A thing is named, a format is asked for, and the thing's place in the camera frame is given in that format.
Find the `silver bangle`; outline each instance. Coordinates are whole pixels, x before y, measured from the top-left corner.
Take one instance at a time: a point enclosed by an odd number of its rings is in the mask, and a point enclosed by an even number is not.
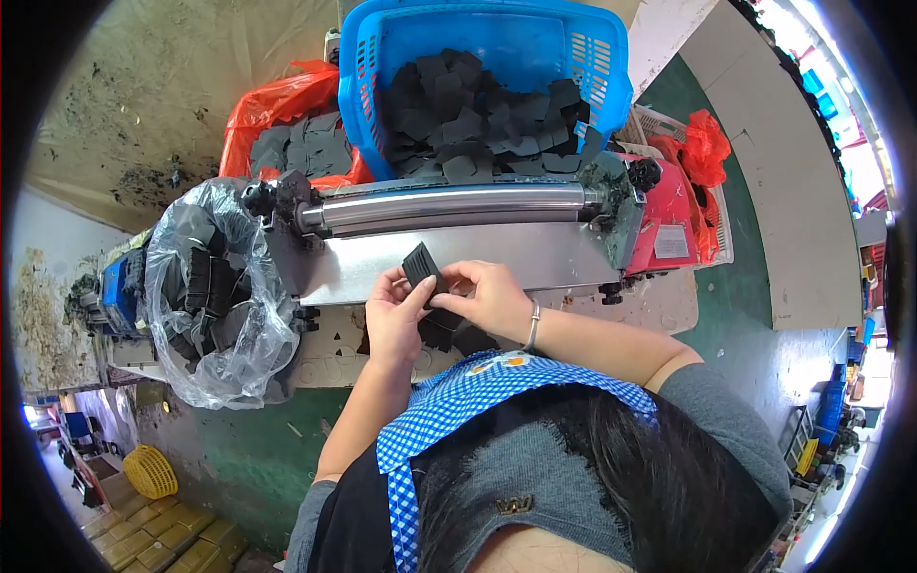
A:
[[[535,334],[538,332],[539,320],[541,320],[541,306],[537,300],[532,299],[532,331],[528,333],[528,342],[522,347],[524,352],[531,350],[535,346]]]

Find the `forearm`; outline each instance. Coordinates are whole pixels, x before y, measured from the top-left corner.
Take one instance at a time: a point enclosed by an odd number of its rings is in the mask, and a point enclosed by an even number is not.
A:
[[[337,481],[379,431],[404,412],[410,393],[411,364],[388,365],[371,358],[322,447],[315,481]]]
[[[526,329],[522,343],[528,333]],[[681,366],[703,362],[691,347],[671,336],[554,309],[541,310],[535,347],[555,360],[652,391]]]

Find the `long black hair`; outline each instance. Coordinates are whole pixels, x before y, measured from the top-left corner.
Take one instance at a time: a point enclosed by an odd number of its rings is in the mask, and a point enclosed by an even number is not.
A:
[[[635,570],[742,571],[767,549],[779,523],[748,472],[681,410],[654,395],[657,424],[611,393],[579,384],[519,394],[462,425],[415,461],[421,508],[418,570],[454,570],[470,536],[469,518],[496,495],[451,502],[469,478],[469,460],[519,426],[552,424],[572,455],[602,484],[602,506],[623,524]]]

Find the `white label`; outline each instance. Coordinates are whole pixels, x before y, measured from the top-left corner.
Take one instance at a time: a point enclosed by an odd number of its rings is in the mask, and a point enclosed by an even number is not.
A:
[[[688,238],[681,225],[660,225],[654,245],[657,259],[684,259],[688,256]]]

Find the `apron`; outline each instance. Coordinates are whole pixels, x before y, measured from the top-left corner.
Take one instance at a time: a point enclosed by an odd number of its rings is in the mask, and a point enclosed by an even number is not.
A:
[[[379,473],[388,479],[392,549],[399,573],[414,573],[419,550],[420,508],[411,477],[411,458],[518,393],[545,384],[567,383],[608,391],[636,415],[656,423],[656,405],[640,386],[521,350],[472,354],[414,386],[407,409],[382,428],[376,441]]]

